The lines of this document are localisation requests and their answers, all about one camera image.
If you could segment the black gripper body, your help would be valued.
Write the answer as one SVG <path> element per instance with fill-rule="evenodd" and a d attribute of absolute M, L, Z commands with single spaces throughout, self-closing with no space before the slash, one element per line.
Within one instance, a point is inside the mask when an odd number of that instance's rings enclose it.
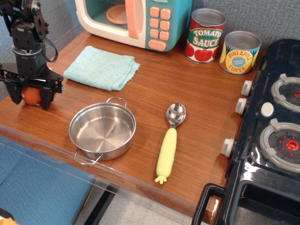
<path fill-rule="evenodd" d="M 46 48 L 39 45 L 35 49 L 24 50 L 12 46 L 15 63 L 0 65 L 0 80 L 34 88 L 50 88 L 55 93 L 63 92 L 63 76 L 53 72 L 47 63 Z"/>

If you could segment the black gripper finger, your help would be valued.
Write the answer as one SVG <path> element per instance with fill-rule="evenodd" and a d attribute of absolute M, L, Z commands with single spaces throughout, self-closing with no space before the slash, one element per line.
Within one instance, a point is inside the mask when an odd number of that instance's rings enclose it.
<path fill-rule="evenodd" d="M 42 103 L 42 108 L 44 110 L 47 110 L 50 107 L 50 103 L 54 99 L 54 94 L 55 94 L 54 89 L 43 88 L 40 90 L 41 103 Z"/>
<path fill-rule="evenodd" d="M 5 86 L 7 88 L 7 91 L 9 93 L 9 96 L 11 100 L 15 104 L 19 104 L 22 100 L 22 85 L 21 82 L 11 82 L 11 81 L 5 81 Z"/>

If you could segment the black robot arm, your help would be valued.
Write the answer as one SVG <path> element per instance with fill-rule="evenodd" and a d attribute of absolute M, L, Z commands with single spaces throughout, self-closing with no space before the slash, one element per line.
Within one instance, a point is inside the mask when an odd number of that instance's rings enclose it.
<path fill-rule="evenodd" d="M 46 44 L 54 47 L 46 36 L 49 24 L 44 20 L 37 0 L 2 0 L 0 15 L 12 37 L 15 63 L 0 65 L 0 80 L 4 82 L 11 100 L 19 104 L 50 107 L 56 93 L 63 92 L 63 76 L 53 72 L 47 63 Z"/>

